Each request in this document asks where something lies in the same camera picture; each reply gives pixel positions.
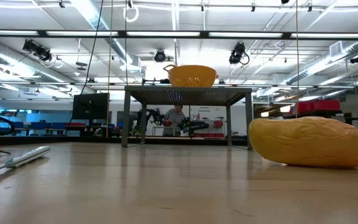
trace wooden tabletop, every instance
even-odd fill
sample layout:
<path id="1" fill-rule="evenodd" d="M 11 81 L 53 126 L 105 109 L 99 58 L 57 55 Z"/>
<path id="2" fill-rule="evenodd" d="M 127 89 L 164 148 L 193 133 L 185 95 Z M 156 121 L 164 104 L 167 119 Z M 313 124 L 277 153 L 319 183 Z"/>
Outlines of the wooden tabletop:
<path id="1" fill-rule="evenodd" d="M 50 146 L 0 170 L 0 224 L 358 223 L 358 169 L 284 166 L 227 146 Z"/>

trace person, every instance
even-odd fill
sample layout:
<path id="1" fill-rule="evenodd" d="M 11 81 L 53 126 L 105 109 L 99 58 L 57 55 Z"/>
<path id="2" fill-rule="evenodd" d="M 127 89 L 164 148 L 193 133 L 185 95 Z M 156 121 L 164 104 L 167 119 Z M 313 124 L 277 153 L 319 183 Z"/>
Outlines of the person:
<path id="1" fill-rule="evenodd" d="M 178 124 L 181 123 L 186 117 L 181 111 L 183 105 L 175 105 L 174 108 L 165 113 L 165 120 L 171 121 L 174 128 L 164 128 L 162 136 L 180 136 L 180 128 Z"/>

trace yellow plush toy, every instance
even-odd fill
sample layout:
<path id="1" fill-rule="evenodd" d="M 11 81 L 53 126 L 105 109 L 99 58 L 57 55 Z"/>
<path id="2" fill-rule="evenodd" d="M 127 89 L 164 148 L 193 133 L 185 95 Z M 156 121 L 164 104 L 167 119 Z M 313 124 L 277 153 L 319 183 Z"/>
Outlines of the yellow plush toy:
<path id="1" fill-rule="evenodd" d="M 358 128 L 335 119 L 255 119 L 249 125 L 254 149 L 288 165 L 358 167 Z"/>

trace yellow bowl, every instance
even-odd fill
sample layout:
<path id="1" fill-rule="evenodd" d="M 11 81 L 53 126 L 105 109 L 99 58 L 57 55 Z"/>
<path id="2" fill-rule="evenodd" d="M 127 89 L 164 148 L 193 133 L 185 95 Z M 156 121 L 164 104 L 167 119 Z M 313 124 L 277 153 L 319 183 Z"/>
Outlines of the yellow bowl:
<path id="1" fill-rule="evenodd" d="M 202 65 L 167 65 L 163 69 L 174 87 L 211 87 L 219 77 L 215 69 Z"/>

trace black monitor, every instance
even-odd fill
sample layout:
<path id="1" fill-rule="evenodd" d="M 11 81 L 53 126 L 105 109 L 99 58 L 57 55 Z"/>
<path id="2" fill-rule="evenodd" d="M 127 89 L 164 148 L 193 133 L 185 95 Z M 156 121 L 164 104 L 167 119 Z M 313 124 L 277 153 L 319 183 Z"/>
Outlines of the black monitor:
<path id="1" fill-rule="evenodd" d="M 73 119 L 106 119 L 109 99 L 109 93 L 75 95 Z"/>

